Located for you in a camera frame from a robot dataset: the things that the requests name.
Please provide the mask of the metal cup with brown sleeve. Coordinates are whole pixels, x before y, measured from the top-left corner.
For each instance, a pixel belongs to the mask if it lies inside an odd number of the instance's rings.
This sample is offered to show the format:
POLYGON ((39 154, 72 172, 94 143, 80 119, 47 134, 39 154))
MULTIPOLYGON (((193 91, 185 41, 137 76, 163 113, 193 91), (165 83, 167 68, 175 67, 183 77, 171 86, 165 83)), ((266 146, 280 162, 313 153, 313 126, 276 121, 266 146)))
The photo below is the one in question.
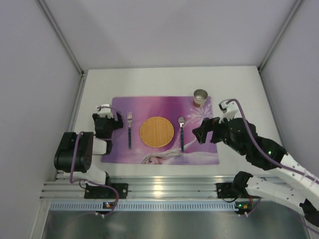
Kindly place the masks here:
POLYGON ((197 89, 193 93, 193 105, 197 108, 203 107, 208 97, 207 91, 197 89))

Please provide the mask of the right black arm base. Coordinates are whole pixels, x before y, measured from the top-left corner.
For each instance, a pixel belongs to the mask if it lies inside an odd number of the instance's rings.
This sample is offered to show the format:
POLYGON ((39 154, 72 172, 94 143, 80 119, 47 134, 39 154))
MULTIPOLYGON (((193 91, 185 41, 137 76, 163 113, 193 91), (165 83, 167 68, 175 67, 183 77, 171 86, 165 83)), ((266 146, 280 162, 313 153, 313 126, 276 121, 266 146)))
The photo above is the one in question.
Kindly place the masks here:
POLYGON ((253 199, 257 199, 257 196, 251 196, 248 194, 239 194, 232 188, 232 183, 224 182, 224 183, 216 183, 216 192, 218 199, 249 199, 252 197, 253 199))

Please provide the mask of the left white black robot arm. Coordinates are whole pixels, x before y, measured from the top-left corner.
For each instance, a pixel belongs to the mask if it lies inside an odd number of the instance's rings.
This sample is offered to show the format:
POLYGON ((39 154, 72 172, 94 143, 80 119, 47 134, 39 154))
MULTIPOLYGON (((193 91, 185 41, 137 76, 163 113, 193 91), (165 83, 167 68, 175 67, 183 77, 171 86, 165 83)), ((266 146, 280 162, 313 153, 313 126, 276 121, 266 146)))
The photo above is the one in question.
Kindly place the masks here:
POLYGON ((92 115, 94 131, 65 132, 54 156, 54 167, 69 177, 70 183, 84 181, 93 186, 110 186, 110 176, 99 169, 92 157, 109 155, 113 132, 123 129, 123 117, 111 109, 92 115))

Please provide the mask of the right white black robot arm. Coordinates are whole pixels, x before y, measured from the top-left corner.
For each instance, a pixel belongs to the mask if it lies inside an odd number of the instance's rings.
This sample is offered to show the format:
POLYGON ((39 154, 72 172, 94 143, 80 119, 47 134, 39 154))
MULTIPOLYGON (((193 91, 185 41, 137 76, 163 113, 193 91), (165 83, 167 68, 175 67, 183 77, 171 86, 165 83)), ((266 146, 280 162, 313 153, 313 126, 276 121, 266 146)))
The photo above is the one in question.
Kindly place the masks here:
POLYGON ((200 144, 206 142, 209 132, 212 133, 211 143, 226 144, 244 156, 248 163, 288 184, 283 187, 240 171, 232 182, 232 190, 238 197, 271 200, 302 215, 312 225, 319 225, 319 180, 297 163, 285 148, 258 136, 256 127, 242 118, 205 118, 192 131, 200 144))

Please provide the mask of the round wooden plate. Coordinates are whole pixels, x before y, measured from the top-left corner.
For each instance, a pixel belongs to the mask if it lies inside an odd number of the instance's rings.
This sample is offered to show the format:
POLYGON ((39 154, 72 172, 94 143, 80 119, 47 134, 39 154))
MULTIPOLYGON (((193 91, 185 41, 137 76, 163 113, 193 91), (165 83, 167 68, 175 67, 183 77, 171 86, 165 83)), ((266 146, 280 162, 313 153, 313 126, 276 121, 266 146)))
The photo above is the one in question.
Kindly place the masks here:
POLYGON ((163 117, 151 117, 144 121, 140 127, 140 138, 149 147, 164 147, 172 141, 173 137, 173 125, 163 117))

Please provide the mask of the teal handled spoon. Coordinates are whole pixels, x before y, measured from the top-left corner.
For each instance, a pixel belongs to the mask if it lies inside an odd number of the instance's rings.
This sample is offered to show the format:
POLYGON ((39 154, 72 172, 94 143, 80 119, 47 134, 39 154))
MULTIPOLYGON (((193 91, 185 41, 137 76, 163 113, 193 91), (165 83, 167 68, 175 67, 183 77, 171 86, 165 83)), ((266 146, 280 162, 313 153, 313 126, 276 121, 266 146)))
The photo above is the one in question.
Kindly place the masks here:
POLYGON ((180 116, 178 118, 178 123, 180 127, 180 143, 181 143, 181 152, 184 153, 184 130, 183 127, 185 125, 185 118, 183 116, 180 116))

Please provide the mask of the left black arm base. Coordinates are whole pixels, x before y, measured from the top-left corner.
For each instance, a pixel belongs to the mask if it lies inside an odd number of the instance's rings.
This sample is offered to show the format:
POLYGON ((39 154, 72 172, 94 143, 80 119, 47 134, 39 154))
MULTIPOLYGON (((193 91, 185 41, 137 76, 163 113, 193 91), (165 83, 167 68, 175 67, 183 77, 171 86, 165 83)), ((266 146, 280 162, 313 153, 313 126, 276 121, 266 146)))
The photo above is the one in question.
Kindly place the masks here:
MULTIPOLYGON (((113 183, 113 187, 119 194, 119 199, 126 199, 128 195, 128 184, 127 183, 113 183)), ((84 194, 85 199, 115 199, 116 193, 105 187, 91 186, 86 184, 86 190, 84 194)))

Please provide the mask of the purple printed placemat cloth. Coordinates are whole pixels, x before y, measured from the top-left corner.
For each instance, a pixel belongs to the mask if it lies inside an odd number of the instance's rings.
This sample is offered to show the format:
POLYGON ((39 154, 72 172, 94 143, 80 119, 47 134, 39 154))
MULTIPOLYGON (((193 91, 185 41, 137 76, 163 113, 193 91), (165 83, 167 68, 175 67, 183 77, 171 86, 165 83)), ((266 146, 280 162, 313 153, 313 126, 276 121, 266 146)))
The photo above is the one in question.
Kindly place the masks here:
POLYGON ((127 114, 133 115, 132 149, 128 146, 128 127, 124 126, 114 132, 113 149, 110 155, 104 155, 102 162, 119 164, 166 164, 166 165, 209 165, 218 164, 217 146, 215 144, 199 144, 192 130, 199 127, 204 118, 212 118, 211 98, 203 107, 193 105, 189 96, 157 96, 157 97, 115 97, 111 106, 119 110, 123 121, 127 114), (181 152, 180 127, 178 118, 186 120, 184 130, 184 153, 181 152), (140 138, 140 127, 151 117, 168 119, 174 128, 172 141, 161 148, 145 145, 140 138))

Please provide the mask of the teal handled fork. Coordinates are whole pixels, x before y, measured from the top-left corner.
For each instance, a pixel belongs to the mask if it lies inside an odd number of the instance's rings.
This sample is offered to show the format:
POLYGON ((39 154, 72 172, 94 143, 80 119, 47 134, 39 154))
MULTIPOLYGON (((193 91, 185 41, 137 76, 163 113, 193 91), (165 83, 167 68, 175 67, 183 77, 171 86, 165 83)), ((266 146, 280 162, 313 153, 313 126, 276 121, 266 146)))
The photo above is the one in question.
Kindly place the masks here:
POLYGON ((128 112, 127 114, 127 119, 128 119, 128 145, 129 149, 132 149, 132 122, 133 122, 133 116, 131 112, 128 112))

